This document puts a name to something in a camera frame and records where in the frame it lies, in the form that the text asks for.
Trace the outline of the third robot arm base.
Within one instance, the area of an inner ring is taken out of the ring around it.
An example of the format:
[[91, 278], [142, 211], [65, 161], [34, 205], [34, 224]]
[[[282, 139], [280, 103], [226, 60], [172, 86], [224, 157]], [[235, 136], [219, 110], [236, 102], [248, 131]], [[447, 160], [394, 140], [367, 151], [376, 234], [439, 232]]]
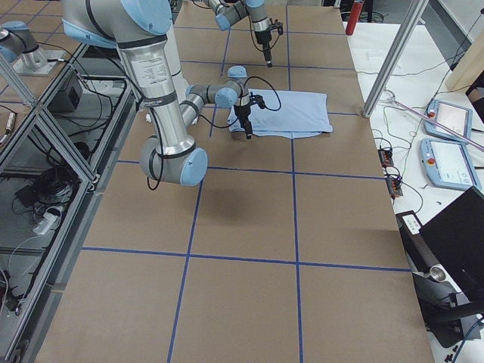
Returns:
[[1, 25], [1, 56], [17, 74], [47, 76], [56, 64], [48, 61], [53, 53], [40, 46], [24, 22], [15, 20]]

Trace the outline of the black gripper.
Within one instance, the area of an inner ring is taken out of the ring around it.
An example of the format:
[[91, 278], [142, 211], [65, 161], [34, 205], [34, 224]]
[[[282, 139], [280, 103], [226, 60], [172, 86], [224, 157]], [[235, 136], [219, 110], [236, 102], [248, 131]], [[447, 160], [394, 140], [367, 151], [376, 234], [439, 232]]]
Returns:
[[276, 30], [281, 36], [284, 33], [283, 23], [278, 20], [260, 20], [253, 24], [257, 44], [262, 46], [262, 53], [269, 68], [273, 67], [271, 55], [271, 32], [273, 30]]
[[257, 105], [259, 108], [265, 108], [265, 101], [261, 95], [245, 95], [239, 98], [234, 105], [235, 116], [242, 125], [246, 139], [251, 139], [253, 135], [252, 123], [249, 121], [251, 107]]

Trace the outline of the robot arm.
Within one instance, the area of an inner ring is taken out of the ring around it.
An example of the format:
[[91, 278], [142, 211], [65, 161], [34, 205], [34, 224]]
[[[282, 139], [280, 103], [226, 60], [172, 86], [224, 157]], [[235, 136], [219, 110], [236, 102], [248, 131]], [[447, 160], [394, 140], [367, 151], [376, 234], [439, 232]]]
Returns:
[[172, 26], [168, 1], [65, 1], [64, 32], [78, 42], [117, 50], [137, 101], [147, 109], [155, 135], [144, 145], [140, 165], [148, 179], [184, 186], [199, 184], [208, 166], [204, 149], [188, 127], [206, 104], [233, 109], [247, 137], [252, 135], [250, 95], [242, 66], [231, 67], [221, 85], [193, 85], [180, 101], [166, 58]]
[[268, 68], [273, 67], [272, 49], [284, 34], [284, 25], [278, 19], [268, 16], [265, 1], [241, 0], [232, 3], [219, 0], [204, 0], [202, 3], [215, 15], [215, 21], [222, 31], [248, 19], [250, 37], [257, 51], [263, 54]]

